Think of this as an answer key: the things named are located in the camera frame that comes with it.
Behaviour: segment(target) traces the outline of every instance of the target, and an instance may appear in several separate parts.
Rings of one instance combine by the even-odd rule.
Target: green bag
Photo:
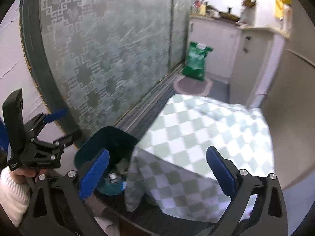
[[[187,54],[186,65],[183,69],[183,75],[188,77],[204,80],[204,60],[208,52],[211,52],[213,49],[201,45],[196,42],[190,42],[189,50]]]

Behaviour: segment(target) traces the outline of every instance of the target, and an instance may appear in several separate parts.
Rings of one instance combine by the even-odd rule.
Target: human hand
[[[11,177],[12,179],[18,183],[18,184],[24,184],[26,183],[26,179],[25,177],[35,177],[36,176],[36,171],[34,169],[30,169],[30,168],[18,168],[14,171],[11,171]],[[38,180],[38,176],[40,174],[47,174],[47,169],[41,169],[37,175],[37,177],[35,178],[35,182],[37,182]]]

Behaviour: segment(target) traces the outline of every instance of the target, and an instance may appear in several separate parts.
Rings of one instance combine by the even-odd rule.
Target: table
[[[147,194],[165,214],[217,222],[231,199],[206,162],[212,145],[252,175],[273,172],[271,137],[260,109],[177,94],[133,150],[125,189],[127,211],[134,211]],[[248,218],[255,199],[251,196],[242,218]]]

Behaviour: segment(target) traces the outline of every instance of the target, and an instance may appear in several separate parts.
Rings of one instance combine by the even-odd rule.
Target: metal bolt
[[[74,177],[76,175],[76,172],[74,170],[71,170],[68,172],[68,177]]]
[[[247,170],[240,170],[239,173],[240,173],[242,176],[247,176],[247,175],[248,175]]]
[[[46,178],[46,175],[45,174],[40,174],[39,176],[38,176],[38,179],[39,180],[44,180]]]
[[[277,178],[277,176],[276,176],[275,174],[273,174],[273,173],[271,173],[269,176],[270,176],[270,178],[273,179],[273,180],[275,180],[275,179]]]

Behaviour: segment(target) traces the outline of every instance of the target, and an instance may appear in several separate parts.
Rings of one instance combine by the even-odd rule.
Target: kitchen cabinet
[[[203,43],[213,51],[208,53],[205,72],[229,81],[239,43],[240,30],[232,23],[191,16],[189,42]]]
[[[286,37],[273,28],[242,29],[230,78],[230,103],[259,107],[278,68]]]

